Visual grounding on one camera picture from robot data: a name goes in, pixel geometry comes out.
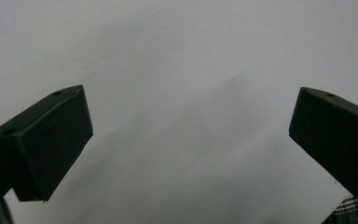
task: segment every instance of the small hole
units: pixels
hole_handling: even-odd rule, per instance
[[[10,135],[13,134],[17,131],[17,129],[12,128],[12,129],[7,129],[6,131],[4,131],[4,135]]]

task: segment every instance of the checkered cloth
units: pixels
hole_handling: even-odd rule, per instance
[[[358,223],[358,200],[349,198],[342,202],[339,207],[322,224],[357,224]]]

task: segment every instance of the rectangular block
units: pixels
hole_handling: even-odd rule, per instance
[[[91,137],[83,86],[56,91],[0,126],[0,159],[19,200],[47,201]]]
[[[358,197],[358,105],[329,92],[301,88],[289,133]]]

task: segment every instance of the white background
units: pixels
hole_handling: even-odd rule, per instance
[[[288,127],[358,104],[358,1],[0,0],[0,124],[77,84],[94,136],[16,223],[321,223],[348,192]]]

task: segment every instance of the plaid fabric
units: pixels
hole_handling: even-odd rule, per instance
[[[358,200],[349,198],[342,202],[339,207],[322,224],[357,224],[358,223]]]

